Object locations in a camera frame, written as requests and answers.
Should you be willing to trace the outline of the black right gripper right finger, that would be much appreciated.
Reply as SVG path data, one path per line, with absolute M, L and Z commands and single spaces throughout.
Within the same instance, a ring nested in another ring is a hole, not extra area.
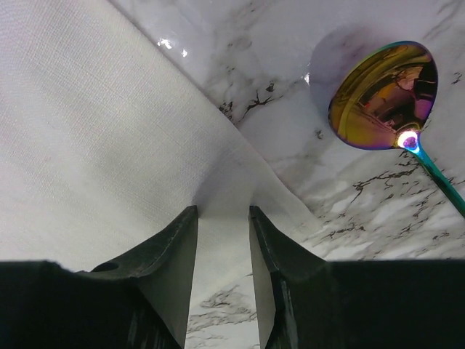
M 462 348 L 463 260 L 326 261 L 249 209 L 262 348 Z

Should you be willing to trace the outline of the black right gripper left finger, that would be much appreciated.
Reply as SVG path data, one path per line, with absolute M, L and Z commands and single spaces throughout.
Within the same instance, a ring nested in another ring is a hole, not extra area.
M 93 270 L 1 264 L 3 348 L 183 348 L 198 210 Z

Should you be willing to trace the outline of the cream cloth napkin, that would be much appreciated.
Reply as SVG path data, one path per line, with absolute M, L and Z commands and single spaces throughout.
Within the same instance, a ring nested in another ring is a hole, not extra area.
M 257 348 L 248 208 L 308 208 L 109 1 L 1 3 L 1 258 L 88 270 L 198 207 L 189 348 Z

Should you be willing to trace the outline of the iridescent rainbow spoon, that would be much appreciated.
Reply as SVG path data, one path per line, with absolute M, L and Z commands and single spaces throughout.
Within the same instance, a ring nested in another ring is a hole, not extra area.
M 416 41 L 388 44 L 356 65 L 328 106 L 328 122 L 344 143 L 362 150 L 412 153 L 460 214 L 464 200 L 421 145 L 438 72 L 432 53 Z

